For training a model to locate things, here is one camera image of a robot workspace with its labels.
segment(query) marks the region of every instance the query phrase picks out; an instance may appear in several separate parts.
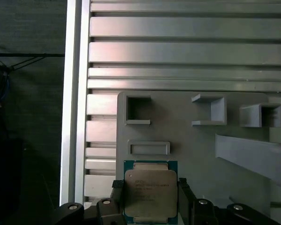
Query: screw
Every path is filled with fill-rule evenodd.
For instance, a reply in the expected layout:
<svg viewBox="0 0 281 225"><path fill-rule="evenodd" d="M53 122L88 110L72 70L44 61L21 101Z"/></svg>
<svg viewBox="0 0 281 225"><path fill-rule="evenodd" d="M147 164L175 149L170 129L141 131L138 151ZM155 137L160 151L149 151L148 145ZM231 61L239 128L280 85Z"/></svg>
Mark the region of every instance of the screw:
<svg viewBox="0 0 281 225"><path fill-rule="evenodd" d="M233 206L233 208L235 210L243 210L243 207L241 207L240 205L235 205L235 206Z"/></svg>
<svg viewBox="0 0 281 225"><path fill-rule="evenodd" d="M206 200L202 199L202 200L199 200L199 203L201 205L206 205L208 202Z"/></svg>
<svg viewBox="0 0 281 225"><path fill-rule="evenodd" d="M77 208L78 208L77 205L70 205L70 206L69 206L69 210L75 210L75 209L77 209Z"/></svg>

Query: metal rod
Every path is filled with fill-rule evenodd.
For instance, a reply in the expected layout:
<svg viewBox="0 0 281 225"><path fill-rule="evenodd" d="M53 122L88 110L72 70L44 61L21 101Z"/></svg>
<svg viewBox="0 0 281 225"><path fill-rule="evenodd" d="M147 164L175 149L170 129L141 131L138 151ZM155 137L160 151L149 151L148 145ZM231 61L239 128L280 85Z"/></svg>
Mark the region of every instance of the metal rod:
<svg viewBox="0 0 281 225"><path fill-rule="evenodd" d="M51 54L51 53L0 53L0 57L64 57L65 54Z"/></svg>

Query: gray plastic tray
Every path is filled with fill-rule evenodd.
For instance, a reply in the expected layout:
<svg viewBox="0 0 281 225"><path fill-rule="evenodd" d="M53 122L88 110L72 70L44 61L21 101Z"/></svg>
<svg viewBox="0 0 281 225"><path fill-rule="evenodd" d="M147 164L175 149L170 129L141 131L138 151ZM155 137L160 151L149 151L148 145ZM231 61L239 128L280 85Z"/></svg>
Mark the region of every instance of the gray plastic tray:
<svg viewBox="0 0 281 225"><path fill-rule="evenodd" d="M197 101L199 94L207 100ZM116 178L124 178L125 160L176 160L178 177L187 178L197 197L215 204L230 198L269 215L270 180L215 156L216 134L268 141L268 128L240 126L241 106L267 102L262 93L121 92Z"/></svg>

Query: gray bracket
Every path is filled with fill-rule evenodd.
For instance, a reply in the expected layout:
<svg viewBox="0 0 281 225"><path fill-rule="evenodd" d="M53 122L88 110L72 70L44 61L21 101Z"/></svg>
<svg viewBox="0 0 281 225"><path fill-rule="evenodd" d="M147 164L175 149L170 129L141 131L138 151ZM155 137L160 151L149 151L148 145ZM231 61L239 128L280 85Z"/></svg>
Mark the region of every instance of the gray bracket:
<svg viewBox="0 0 281 225"><path fill-rule="evenodd" d="M242 106L240 108L240 123L242 127L279 128L281 127L281 104L260 103Z"/></svg>
<svg viewBox="0 0 281 225"><path fill-rule="evenodd" d="M281 186L281 144L216 135L215 154Z"/></svg>
<svg viewBox="0 0 281 225"><path fill-rule="evenodd" d="M210 120L192 121L196 125L227 125L226 98L223 95L201 93L192 98L193 103L210 105Z"/></svg>

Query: vertical metal frame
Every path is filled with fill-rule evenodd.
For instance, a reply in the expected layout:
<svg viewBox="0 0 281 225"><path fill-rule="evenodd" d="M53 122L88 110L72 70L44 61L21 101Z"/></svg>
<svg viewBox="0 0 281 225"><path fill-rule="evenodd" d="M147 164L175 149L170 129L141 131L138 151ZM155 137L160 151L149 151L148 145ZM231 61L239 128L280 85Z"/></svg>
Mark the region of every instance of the vertical metal frame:
<svg viewBox="0 0 281 225"><path fill-rule="evenodd" d="M86 149L86 101L89 68L90 0L83 0L81 8L81 40L79 63L79 90L77 111L75 202L84 202L84 175Z"/></svg>
<svg viewBox="0 0 281 225"><path fill-rule="evenodd" d="M76 120L82 0L67 1L59 204L74 201Z"/></svg>

